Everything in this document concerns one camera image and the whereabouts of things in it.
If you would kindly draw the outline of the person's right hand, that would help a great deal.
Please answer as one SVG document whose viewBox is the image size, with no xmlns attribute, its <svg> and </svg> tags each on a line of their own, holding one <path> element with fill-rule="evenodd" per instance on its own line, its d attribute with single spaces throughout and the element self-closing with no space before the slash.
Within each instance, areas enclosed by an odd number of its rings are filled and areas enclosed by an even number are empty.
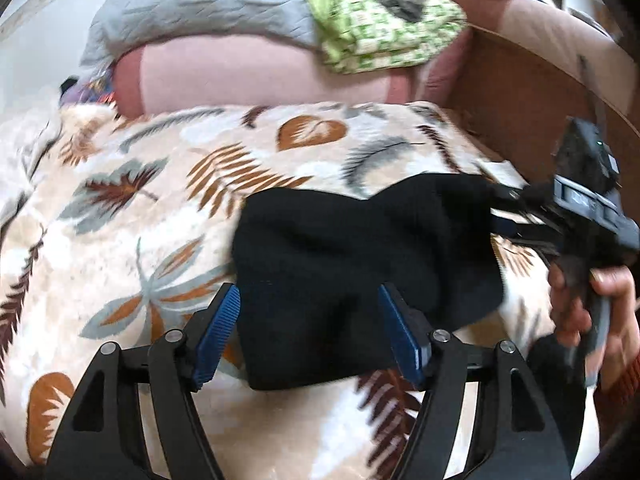
<svg viewBox="0 0 640 480">
<path fill-rule="evenodd" d="M 591 328 L 590 314 L 567 284 L 559 266 L 549 268 L 551 318 L 555 336 L 567 348 L 578 345 L 580 336 Z M 611 389 L 639 354 L 639 325 L 636 318 L 634 277 L 626 266 L 590 271 L 593 290 L 611 300 L 610 328 L 600 359 L 600 387 Z"/>
</svg>

